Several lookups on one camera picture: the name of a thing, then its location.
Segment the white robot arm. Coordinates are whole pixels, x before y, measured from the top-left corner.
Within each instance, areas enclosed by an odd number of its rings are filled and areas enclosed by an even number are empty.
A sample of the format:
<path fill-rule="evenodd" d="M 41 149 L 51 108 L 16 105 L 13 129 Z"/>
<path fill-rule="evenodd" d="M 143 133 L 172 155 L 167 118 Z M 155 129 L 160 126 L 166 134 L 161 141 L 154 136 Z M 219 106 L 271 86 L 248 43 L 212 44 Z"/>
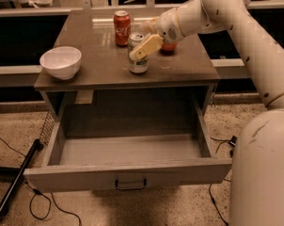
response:
<path fill-rule="evenodd" d="M 284 226 L 284 49 L 244 0 L 190 0 L 141 27 L 147 36 L 130 53 L 133 60 L 191 34 L 229 33 L 267 108 L 245 126 L 233 150 L 229 226 Z"/>

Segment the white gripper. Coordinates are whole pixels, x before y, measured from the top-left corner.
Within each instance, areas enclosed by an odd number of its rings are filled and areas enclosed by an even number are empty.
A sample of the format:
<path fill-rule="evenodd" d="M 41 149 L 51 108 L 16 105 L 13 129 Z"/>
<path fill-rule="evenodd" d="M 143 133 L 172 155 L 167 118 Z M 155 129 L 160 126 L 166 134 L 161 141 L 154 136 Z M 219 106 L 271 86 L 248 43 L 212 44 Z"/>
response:
<path fill-rule="evenodd" d="M 148 35 L 129 54 L 130 59 L 133 61 L 160 50 L 163 42 L 173 43 L 184 38 L 176 8 L 165 11 L 158 18 L 154 17 L 143 22 L 140 28 Z"/>

